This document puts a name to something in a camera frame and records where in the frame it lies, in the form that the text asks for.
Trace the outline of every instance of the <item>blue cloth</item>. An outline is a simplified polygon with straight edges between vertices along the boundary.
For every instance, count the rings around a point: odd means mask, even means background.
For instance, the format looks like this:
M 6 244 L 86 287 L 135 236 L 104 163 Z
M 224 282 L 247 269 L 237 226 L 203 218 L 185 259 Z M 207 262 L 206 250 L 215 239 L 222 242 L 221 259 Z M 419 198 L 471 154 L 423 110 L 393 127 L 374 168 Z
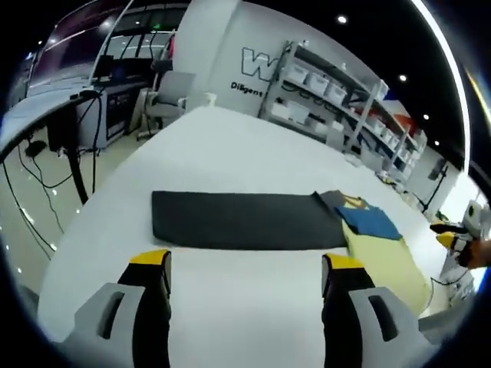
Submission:
M 370 235 L 391 240 L 402 238 L 394 223 L 378 207 L 348 209 L 339 205 L 335 208 L 351 230 L 359 235 Z

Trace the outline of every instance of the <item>person's hand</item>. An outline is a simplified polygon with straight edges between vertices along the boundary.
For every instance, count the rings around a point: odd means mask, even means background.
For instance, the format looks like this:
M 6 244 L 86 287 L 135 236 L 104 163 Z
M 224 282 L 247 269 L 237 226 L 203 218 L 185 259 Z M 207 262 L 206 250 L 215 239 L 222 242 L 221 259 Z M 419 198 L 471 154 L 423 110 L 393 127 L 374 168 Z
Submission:
M 491 241 L 471 241 L 457 257 L 459 265 L 474 269 L 491 265 Z

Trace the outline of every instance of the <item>white chair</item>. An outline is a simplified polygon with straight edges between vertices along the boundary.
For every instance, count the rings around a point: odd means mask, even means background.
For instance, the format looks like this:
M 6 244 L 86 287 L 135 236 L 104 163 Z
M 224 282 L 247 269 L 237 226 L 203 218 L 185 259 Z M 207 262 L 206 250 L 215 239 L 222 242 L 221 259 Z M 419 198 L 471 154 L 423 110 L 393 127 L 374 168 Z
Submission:
M 141 132 L 137 139 L 158 133 L 179 119 L 185 112 L 185 100 L 193 85 L 195 74 L 167 71 L 158 91 L 148 92 L 142 114 Z

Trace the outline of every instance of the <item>dark gray cloth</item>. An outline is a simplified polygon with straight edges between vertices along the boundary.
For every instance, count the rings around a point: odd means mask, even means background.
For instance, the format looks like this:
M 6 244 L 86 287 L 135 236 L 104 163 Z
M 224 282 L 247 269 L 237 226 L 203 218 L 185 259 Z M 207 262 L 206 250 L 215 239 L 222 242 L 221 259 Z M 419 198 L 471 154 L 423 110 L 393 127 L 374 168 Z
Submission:
M 334 211 L 342 194 L 153 192 L 156 238 L 190 248 L 229 250 L 346 247 Z

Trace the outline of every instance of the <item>desk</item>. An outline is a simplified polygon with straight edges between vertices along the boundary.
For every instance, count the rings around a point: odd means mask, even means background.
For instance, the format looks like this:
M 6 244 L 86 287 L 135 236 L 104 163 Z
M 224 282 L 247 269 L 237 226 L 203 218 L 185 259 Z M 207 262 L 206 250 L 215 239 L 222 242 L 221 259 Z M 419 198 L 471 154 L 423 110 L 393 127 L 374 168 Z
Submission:
M 200 107 L 123 162 L 65 229 L 41 286 L 38 322 L 49 338 L 64 340 L 77 309 L 117 282 L 132 256 L 170 246 L 152 236 L 153 190 L 333 189 L 386 211 L 423 273 L 439 274 L 445 250 L 426 219 L 370 170 L 272 123 Z M 171 366 L 323 366 L 322 253 L 173 248 Z
M 70 103 L 70 96 L 79 94 L 84 86 L 75 84 L 72 87 L 53 89 L 26 97 L 11 108 L 2 120 L 0 129 L 0 152 L 19 134 L 34 123 L 57 109 Z

